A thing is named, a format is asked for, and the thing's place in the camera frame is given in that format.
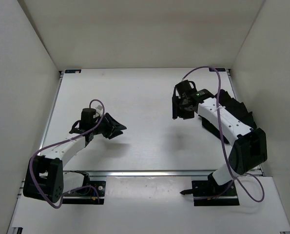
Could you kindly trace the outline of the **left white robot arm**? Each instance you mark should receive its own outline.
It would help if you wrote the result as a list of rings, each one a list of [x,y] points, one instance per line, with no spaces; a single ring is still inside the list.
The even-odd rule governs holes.
[[[113,139],[126,130],[109,113],[103,114],[94,108],[84,108],[80,120],[71,127],[68,138],[63,144],[51,147],[46,155],[36,155],[29,161],[23,186],[25,197],[45,200],[59,208],[65,195],[93,195],[99,198],[97,187],[91,185],[89,174],[82,171],[64,172],[66,164],[93,140],[102,135]]]

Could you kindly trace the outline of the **black pleated skirt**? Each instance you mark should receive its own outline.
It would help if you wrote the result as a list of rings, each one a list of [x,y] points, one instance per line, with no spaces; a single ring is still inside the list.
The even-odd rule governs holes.
[[[226,109],[238,120],[244,124],[250,126],[253,129],[257,128],[254,121],[252,112],[249,112],[243,102],[237,101],[235,98],[231,97],[229,93],[223,89],[220,90],[219,103],[225,106]],[[215,137],[219,138],[219,130],[211,124],[204,117],[201,118],[202,127],[213,134]]]

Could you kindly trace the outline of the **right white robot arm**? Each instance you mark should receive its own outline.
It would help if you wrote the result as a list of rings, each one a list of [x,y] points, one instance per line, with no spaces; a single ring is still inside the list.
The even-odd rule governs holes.
[[[207,199],[224,194],[239,176],[267,161],[265,132],[238,120],[207,90],[173,95],[172,105],[174,119],[199,114],[218,129],[225,164],[208,176]]]

